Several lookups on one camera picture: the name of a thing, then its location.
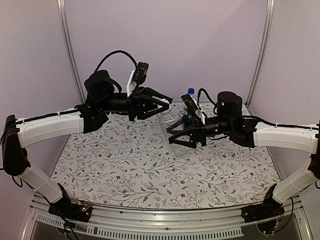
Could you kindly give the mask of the blue label plastic bottle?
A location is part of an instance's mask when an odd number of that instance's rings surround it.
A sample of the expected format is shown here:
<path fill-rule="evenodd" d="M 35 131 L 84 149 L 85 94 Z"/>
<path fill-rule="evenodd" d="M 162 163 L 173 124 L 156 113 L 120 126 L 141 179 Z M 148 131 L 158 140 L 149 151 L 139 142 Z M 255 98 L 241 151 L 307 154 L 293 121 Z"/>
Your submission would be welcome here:
<path fill-rule="evenodd" d="M 201 118 L 201 110 L 197 100 L 194 97 L 194 94 L 185 94 L 183 96 L 183 103 L 185 104 L 184 113 L 187 114 L 189 119 Z"/>

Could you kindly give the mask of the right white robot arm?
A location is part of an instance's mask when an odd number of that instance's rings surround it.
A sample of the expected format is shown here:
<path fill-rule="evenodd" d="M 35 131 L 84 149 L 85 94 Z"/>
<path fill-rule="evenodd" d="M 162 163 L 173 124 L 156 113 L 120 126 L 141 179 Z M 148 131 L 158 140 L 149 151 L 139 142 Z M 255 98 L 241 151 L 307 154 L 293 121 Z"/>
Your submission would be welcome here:
<path fill-rule="evenodd" d="M 268 190 L 264 203 L 258 208 L 262 218 L 269 218 L 278 210 L 278 205 L 320 179 L 318 124 L 279 124 L 257 116 L 243 115 L 242 98 L 230 91 L 218 93 L 214 117 L 206 117 L 200 104 L 189 94 L 181 98 L 192 117 L 185 115 L 166 129 L 171 144 L 195 149 L 198 143 L 205 146 L 209 137 L 225 135 L 242 147 L 279 147 L 311 154 L 310 161 Z"/>

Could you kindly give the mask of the blue bottle cap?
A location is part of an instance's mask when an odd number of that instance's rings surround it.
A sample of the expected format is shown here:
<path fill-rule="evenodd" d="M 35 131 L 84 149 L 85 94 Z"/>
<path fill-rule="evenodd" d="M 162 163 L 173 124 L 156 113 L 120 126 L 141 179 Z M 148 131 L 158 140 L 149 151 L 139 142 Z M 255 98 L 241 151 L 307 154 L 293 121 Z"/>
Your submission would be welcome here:
<path fill-rule="evenodd" d="M 187 93 L 188 93 L 189 95 L 193 95 L 193 94 L 195 93 L 195 89 L 194 89 L 194 88 L 189 88 L 188 91 L 187 91 Z"/>

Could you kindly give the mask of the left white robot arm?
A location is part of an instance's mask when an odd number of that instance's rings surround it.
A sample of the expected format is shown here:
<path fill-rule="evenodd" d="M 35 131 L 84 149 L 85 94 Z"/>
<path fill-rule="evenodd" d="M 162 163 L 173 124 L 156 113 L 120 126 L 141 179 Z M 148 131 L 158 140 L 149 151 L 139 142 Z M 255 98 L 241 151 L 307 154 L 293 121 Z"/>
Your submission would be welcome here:
<path fill-rule="evenodd" d="M 130 73 L 123 92 L 107 70 L 98 70 L 84 82 L 84 104 L 30 118 L 9 115 L 0 140 L 3 170 L 42 194 L 63 217 L 70 217 L 75 210 L 69 197 L 42 170 L 31 166 L 26 148 L 60 136 L 97 131 L 109 120 L 109 114 L 128 116 L 134 121 L 167 111 L 172 98 L 143 87 L 146 76 L 146 70 L 137 67 Z"/>

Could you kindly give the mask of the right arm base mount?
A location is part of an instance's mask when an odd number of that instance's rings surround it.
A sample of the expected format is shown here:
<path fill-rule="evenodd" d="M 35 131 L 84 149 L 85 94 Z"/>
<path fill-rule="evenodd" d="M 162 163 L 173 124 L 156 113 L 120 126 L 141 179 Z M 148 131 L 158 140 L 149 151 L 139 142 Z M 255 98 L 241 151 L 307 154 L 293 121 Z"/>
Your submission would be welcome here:
<path fill-rule="evenodd" d="M 273 218 L 284 213 L 283 204 L 274 200 L 263 201 L 259 204 L 251 204 L 241 208 L 241 217 L 245 223 Z"/>

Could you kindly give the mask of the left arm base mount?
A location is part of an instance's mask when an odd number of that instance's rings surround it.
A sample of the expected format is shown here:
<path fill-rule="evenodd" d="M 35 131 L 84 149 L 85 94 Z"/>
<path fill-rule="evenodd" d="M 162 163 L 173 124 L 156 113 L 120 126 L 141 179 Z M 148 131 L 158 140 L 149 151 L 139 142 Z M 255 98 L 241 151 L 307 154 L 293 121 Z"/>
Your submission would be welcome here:
<path fill-rule="evenodd" d="M 79 222 L 88 223 L 92 214 L 92 205 L 84 200 L 77 203 L 68 198 L 62 198 L 56 203 L 50 203 L 48 213 L 56 215 L 61 219 L 70 219 Z"/>

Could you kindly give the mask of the clear plastic bottle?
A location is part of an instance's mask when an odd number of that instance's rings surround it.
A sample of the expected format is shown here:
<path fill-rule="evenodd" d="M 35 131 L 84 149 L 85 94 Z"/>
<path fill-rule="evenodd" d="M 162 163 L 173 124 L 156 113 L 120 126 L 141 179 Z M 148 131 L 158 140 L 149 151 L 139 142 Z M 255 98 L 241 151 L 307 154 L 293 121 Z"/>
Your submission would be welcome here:
<path fill-rule="evenodd" d="M 157 117 L 160 124 L 161 132 L 163 134 L 167 148 L 173 158 L 181 159 L 189 154 L 190 149 L 186 146 L 169 143 L 169 137 L 176 132 L 184 129 L 184 124 L 181 115 L 174 109 L 161 112 Z"/>

